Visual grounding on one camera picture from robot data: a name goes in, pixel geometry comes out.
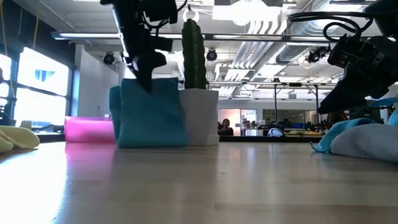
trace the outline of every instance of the window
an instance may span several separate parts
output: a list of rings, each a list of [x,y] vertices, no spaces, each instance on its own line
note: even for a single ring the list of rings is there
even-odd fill
[[[278,121],[288,119],[289,126],[305,123],[305,111],[303,110],[277,110]]]
[[[0,84],[0,96],[2,97],[7,97],[8,96],[8,85],[5,83]],[[6,99],[0,99],[0,105],[5,105],[7,104],[7,100]]]
[[[4,80],[9,80],[11,74],[11,58],[0,54],[0,67]]]
[[[32,49],[25,48],[19,60],[18,83],[66,96],[69,68]]]
[[[32,127],[62,125],[67,107],[69,68],[32,49],[19,60],[14,119],[32,121]]]
[[[67,105],[64,97],[18,88],[17,99],[14,113],[17,122],[32,121],[32,126],[36,128],[63,124]]]

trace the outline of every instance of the person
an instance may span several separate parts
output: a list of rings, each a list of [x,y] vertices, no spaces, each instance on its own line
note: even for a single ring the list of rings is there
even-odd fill
[[[219,136],[234,136],[234,130],[230,128],[231,122],[229,119],[223,120],[223,127],[218,130]]]
[[[347,116],[344,111],[336,111],[328,114],[328,122],[330,125],[339,123],[340,121],[346,121]]]

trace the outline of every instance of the white pot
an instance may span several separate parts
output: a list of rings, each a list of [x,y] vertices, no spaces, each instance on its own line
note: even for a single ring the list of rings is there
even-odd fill
[[[218,145],[218,91],[180,90],[189,146]]]

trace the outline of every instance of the blue cloth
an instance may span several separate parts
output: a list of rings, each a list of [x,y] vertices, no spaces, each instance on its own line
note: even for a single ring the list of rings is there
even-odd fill
[[[386,98],[382,100],[378,100],[371,105],[369,105],[372,108],[378,108],[381,106],[392,106],[394,104],[398,103],[398,97],[391,97],[391,98]]]
[[[120,148],[185,146],[177,78],[152,81],[147,93],[134,79],[109,90],[109,109]]]
[[[322,140],[319,142],[319,144],[314,147],[312,142],[311,147],[313,150],[316,152],[324,152],[324,153],[331,153],[330,152],[330,146],[331,142],[343,131],[346,131],[348,129],[351,129],[353,127],[359,126],[359,125],[364,125],[364,124],[374,124],[376,123],[375,121],[367,118],[359,118],[359,119],[354,119],[350,121],[342,121],[339,123],[334,124],[329,132],[322,138]]]
[[[398,126],[398,110],[396,109],[388,119],[388,125]]]

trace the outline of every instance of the ceiling light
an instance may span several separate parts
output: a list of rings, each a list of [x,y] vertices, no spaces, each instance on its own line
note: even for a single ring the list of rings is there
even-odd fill
[[[73,0],[75,2],[99,2],[100,0]],[[180,6],[182,4],[184,4],[184,0],[177,0],[175,2],[176,5]],[[202,1],[188,1],[187,5],[191,5],[191,6],[201,6],[203,3]]]
[[[329,47],[329,43],[298,43],[298,42],[288,42],[288,46],[316,46],[316,47]]]
[[[100,0],[73,0],[75,2],[99,2]]]
[[[59,37],[63,39],[118,39],[120,36],[117,33],[113,34],[94,34],[94,33],[58,33]]]
[[[184,20],[184,22],[186,22],[188,20],[187,18],[187,14],[188,12],[190,12],[188,9],[186,9],[184,11],[184,13],[182,14],[182,19]],[[196,9],[192,9],[191,12],[194,12],[195,15],[193,16],[193,18],[191,18],[193,21],[198,22],[199,21],[199,12]]]
[[[243,82],[209,81],[209,84],[242,84]]]
[[[181,6],[182,4],[185,3],[184,0],[177,0],[176,5]],[[187,5],[191,5],[191,6],[201,6],[203,4],[202,1],[187,1]]]
[[[213,20],[224,21],[272,21],[281,7],[268,7],[261,0],[240,0],[229,6],[213,6]]]
[[[215,40],[252,40],[252,41],[278,41],[282,40],[280,35],[229,35],[229,34],[216,34],[213,36]]]

